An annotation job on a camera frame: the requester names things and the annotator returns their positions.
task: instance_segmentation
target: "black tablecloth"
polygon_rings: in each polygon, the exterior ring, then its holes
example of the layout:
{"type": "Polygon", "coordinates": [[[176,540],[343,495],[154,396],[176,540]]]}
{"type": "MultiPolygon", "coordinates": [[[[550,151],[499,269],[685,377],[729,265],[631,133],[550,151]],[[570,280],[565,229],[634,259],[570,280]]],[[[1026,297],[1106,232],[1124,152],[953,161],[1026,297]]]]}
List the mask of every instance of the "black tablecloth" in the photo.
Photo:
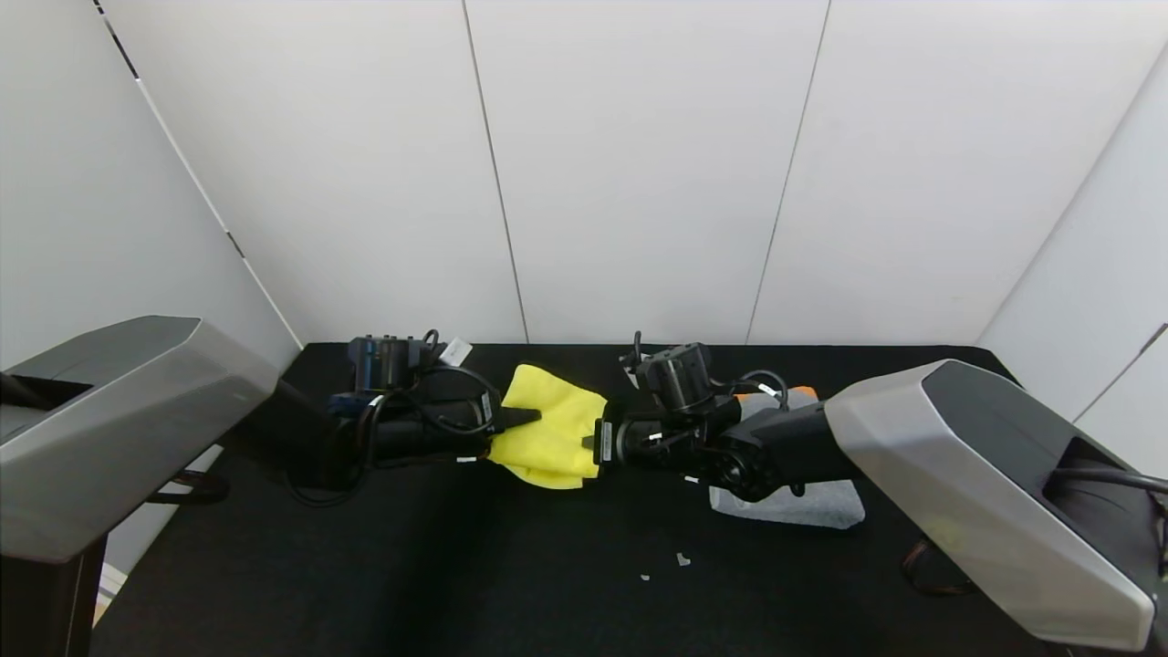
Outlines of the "black tablecloth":
{"type": "MultiPolygon", "coordinates": [[[[527,361],[633,399],[625,351],[479,345],[465,365],[500,389],[527,361]]],[[[825,397],[941,358],[1006,373],[965,347],[711,351],[715,378],[770,368],[825,397]]],[[[343,345],[315,344],[286,378],[322,402],[346,375],[343,345]]],[[[1044,653],[980,594],[912,592],[898,563],[919,531],[867,483],[868,519],[837,532],[721,516],[704,486],[666,473],[545,491],[488,463],[411,468],[311,510],[243,458],[215,471],[231,497],[175,514],[95,656],[1044,653]]]]}

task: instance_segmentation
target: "white label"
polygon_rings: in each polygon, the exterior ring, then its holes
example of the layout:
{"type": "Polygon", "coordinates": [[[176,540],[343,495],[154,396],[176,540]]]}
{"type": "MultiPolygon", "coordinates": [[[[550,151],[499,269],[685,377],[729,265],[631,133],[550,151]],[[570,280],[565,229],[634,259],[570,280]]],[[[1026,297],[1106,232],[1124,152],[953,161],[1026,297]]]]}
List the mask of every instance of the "white label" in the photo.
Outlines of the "white label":
{"type": "Polygon", "coordinates": [[[600,424],[600,461],[612,461],[612,422],[600,424]]]}
{"type": "Polygon", "coordinates": [[[451,367],[459,367],[463,365],[463,361],[466,360],[466,357],[471,355],[471,350],[473,348],[474,345],[467,343],[463,338],[454,338],[449,345],[446,345],[446,348],[443,350],[438,360],[451,367]]]}
{"type": "Polygon", "coordinates": [[[494,419],[494,412],[491,410],[491,393],[482,393],[482,423],[491,422],[494,419]]]}

